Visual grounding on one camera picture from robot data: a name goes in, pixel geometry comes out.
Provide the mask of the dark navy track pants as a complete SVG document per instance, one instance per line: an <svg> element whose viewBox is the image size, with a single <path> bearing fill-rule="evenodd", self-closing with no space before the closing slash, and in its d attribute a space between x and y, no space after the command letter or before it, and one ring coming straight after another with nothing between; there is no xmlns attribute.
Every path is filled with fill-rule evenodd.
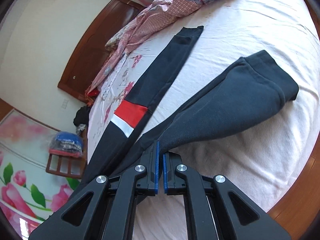
<svg viewBox="0 0 320 240"><path fill-rule="evenodd" d="M171 116L145 131L202 32L203 26L181 29L133 85L111 116L81 186L99 175L122 174L144 154L160 157L190 142L245 131L295 100L297 83L262 50L236 60Z"/></svg>

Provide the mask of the black clothing pile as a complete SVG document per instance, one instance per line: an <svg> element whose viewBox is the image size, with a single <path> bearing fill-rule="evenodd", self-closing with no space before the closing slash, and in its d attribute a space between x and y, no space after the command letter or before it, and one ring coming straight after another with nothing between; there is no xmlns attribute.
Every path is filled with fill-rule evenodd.
<svg viewBox="0 0 320 240"><path fill-rule="evenodd" d="M77 135L80 135L88 126L90 111L91 111L91 107L89 106L83 106L77 111L75 118L73 120L73 124L76 127Z"/></svg>

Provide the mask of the wooden chair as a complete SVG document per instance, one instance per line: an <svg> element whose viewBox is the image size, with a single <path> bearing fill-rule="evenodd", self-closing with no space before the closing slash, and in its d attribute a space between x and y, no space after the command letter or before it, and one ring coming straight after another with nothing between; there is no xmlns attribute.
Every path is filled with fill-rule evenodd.
<svg viewBox="0 0 320 240"><path fill-rule="evenodd" d="M49 154L46 172L56 176L81 179L87 166L87 155L70 157Z"/></svg>

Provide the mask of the floral sliding wardrobe door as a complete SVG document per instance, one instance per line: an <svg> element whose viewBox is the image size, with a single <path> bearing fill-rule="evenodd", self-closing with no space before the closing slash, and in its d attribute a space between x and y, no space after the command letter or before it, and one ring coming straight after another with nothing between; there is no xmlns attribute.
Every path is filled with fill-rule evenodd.
<svg viewBox="0 0 320 240"><path fill-rule="evenodd" d="M16 110L1 120L1 210L22 239L63 206L80 183L46 172L56 133Z"/></svg>

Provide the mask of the bagged blue red clothes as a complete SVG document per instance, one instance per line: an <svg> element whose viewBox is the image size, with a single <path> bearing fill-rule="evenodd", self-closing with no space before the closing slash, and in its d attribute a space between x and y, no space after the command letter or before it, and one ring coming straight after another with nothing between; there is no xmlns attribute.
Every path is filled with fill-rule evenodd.
<svg viewBox="0 0 320 240"><path fill-rule="evenodd" d="M81 137L69 132L58 132L49 143L49 153L60 156L81 157L84 143Z"/></svg>

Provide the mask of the dark wooden headboard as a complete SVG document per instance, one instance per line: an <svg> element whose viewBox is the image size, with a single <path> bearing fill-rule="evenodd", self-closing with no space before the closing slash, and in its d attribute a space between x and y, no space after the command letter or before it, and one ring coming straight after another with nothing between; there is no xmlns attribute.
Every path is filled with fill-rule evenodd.
<svg viewBox="0 0 320 240"><path fill-rule="evenodd" d="M131 0L111 0L78 42L57 87L85 102L86 89L111 55L105 44L143 9L144 6Z"/></svg>

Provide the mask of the bed with white floral sheet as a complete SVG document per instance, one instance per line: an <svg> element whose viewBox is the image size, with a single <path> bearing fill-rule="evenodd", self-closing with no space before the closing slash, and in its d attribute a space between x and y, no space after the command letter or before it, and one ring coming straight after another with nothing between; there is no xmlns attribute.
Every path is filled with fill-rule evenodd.
<svg viewBox="0 0 320 240"><path fill-rule="evenodd" d="M242 133L175 149L205 176L222 174L263 210L294 184L319 134L319 38L303 0L215 0L151 36L119 61L89 117L92 156L123 97L183 27L204 27L146 125L150 130L240 57L267 51L299 92L274 117Z"/></svg>

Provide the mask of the red checked patterned blanket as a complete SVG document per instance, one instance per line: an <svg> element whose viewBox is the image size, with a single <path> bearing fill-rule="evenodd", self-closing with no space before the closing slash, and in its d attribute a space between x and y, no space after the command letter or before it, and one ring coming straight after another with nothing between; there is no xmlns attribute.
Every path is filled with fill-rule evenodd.
<svg viewBox="0 0 320 240"><path fill-rule="evenodd" d="M101 70L85 92L87 104L93 105L95 100L90 93L98 90L100 84L124 55L131 53L156 32L213 1L215 0L153 0L105 44L105 49L110 51L111 55L105 60Z"/></svg>

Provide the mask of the white wall switch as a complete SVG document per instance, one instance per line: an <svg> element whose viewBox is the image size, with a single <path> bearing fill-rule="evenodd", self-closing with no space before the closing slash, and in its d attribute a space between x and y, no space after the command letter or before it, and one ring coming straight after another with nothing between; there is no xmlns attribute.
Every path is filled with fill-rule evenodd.
<svg viewBox="0 0 320 240"><path fill-rule="evenodd" d="M64 100L63 100L63 103L62 103L62 105L61 105L61 108L66 109L67 106L68 106L68 102L69 102L69 100L64 99Z"/></svg>

